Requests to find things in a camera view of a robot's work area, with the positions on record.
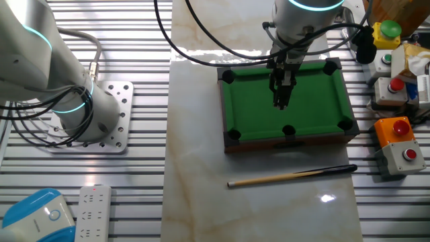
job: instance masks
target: gray box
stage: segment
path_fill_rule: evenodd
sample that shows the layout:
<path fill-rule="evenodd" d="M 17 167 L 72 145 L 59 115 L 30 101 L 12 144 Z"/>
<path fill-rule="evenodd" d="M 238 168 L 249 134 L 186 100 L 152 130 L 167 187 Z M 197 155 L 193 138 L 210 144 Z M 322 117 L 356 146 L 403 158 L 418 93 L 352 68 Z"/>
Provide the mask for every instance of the gray box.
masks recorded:
<path fill-rule="evenodd" d="M 403 152 L 407 149 L 413 149 L 417 153 L 417 158 L 407 161 L 403 157 Z M 416 140 L 386 145 L 376 152 L 375 156 L 382 177 L 411 175 L 427 167 Z"/>
<path fill-rule="evenodd" d="M 382 62 L 384 55 L 391 52 L 391 50 L 378 50 L 375 60 L 368 65 L 363 65 L 364 78 L 369 87 L 373 86 L 380 77 L 391 77 L 391 65 Z"/>
<path fill-rule="evenodd" d="M 381 106 L 402 106 L 408 101 L 406 86 L 396 93 L 391 93 L 388 86 L 391 78 L 380 77 L 375 82 L 375 102 Z"/>

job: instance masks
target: metal mounting plate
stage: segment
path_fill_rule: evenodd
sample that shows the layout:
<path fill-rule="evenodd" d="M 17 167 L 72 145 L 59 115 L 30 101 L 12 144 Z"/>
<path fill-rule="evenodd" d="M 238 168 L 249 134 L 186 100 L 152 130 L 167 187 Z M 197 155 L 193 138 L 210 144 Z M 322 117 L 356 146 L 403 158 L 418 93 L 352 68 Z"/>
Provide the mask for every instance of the metal mounting plate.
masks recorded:
<path fill-rule="evenodd" d="M 46 148 L 48 151 L 53 154 L 118 154 L 126 151 L 133 100 L 133 83 L 129 81 L 100 81 L 98 85 L 117 99 L 120 105 L 120 114 L 124 113 L 125 116 L 121 116 L 114 130 L 98 143 L 87 144 L 84 147 L 82 142 L 73 142 L 72 147 Z M 51 125 L 61 127 L 60 118 L 55 114 L 52 115 Z M 55 131 L 53 127 L 50 127 L 48 132 L 57 136 L 66 135 L 64 131 Z M 58 143 L 60 139 L 48 136 L 47 141 Z"/>

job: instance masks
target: blue led ring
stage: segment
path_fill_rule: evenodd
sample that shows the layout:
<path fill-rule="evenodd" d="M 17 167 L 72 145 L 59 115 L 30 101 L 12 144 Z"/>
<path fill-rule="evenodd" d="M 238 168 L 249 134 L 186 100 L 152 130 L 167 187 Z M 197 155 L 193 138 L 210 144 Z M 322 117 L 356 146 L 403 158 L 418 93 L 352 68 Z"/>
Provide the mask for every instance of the blue led ring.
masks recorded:
<path fill-rule="evenodd" d="M 90 95 L 93 95 L 93 90 L 94 90 L 94 83 L 91 82 L 91 93 L 90 93 Z M 74 112 L 74 111 L 78 110 L 79 108 L 82 108 L 84 105 L 85 105 L 85 103 L 82 103 L 77 108 L 73 108 L 72 110 L 69 110 L 69 111 L 55 111 L 55 110 L 52 110 L 52 111 L 56 112 L 57 114 L 67 114 L 67 113 L 70 113 L 70 112 Z"/>
<path fill-rule="evenodd" d="M 289 0 L 289 1 L 290 1 L 290 3 L 294 4 L 295 6 L 297 6 L 299 8 L 302 8 L 302 9 L 305 9 L 305 10 L 309 10 L 309 11 L 328 11 L 328 10 L 335 9 L 336 7 L 342 5 L 342 3 L 345 0 L 342 0 L 340 3 L 335 4 L 333 6 L 330 6 L 330 7 L 309 7 L 309 6 L 303 5 L 301 3 L 298 3 L 295 0 Z"/>
<path fill-rule="evenodd" d="M 51 48 L 51 51 L 52 51 L 52 45 L 51 45 L 51 43 L 49 43 L 49 40 L 48 40 L 45 36 L 43 36 L 43 34 L 41 34 L 41 33 L 37 32 L 36 30 L 34 30 L 34 29 L 32 29 L 32 28 L 30 28 L 30 27 L 28 27 L 28 26 L 25 26 L 25 25 L 22 25 L 22 26 L 23 26 L 26 30 L 28 30 L 29 32 L 34 33 L 34 34 L 37 34 L 39 37 L 41 37 L 43 40 L 45 40 L 45 42 L 46 42 L 46 43 L 48 43 L 49 48 Z"/>

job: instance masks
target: red button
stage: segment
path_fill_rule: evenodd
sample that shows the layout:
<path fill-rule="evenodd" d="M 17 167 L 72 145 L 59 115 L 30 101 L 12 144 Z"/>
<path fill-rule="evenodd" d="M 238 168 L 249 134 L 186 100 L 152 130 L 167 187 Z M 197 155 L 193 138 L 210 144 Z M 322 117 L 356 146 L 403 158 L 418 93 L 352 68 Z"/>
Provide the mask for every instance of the red button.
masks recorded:
<path fill-rule="evenodd" d="M 403 88 L 404 88 L 404 82 L 402 80 L 400 80 L 399 78 L 394 78 L 393 80 L 391 80 L 390 89 L 392 91 L 400 91 Z"/>
<path fill-rule="evenodd" d="M 403 157 L 408 161 L 412 161 L 413 159 L 417 158 L 417 152 L 412 149 L 407 149 L 404 151 Z"/>
<path fill-rule="evenodd" d="M 397 135 L 406 135 L 409 133 L 411 127 L 407 122 L 403 120 L 397 120 L 394 122 L 392 129 Z"/>

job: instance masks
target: green button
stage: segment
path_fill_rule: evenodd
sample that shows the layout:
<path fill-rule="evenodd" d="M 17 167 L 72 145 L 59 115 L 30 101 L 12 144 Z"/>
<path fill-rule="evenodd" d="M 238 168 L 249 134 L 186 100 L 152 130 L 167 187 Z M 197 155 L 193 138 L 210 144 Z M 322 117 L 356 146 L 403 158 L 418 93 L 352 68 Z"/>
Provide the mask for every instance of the green button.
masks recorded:
<path fill-rule="evenodd" d="M 385 20 L 381 23 L 381 32 L 389 38 L 395 38 L 402 33 L 402 27 L 392 20 Z"/>
<path fill-rule="evenodd" d="M 391 54 L 385 54 L 382 57 L 382 62 L 387 64 L 387 65 L 391 64 Z"/>

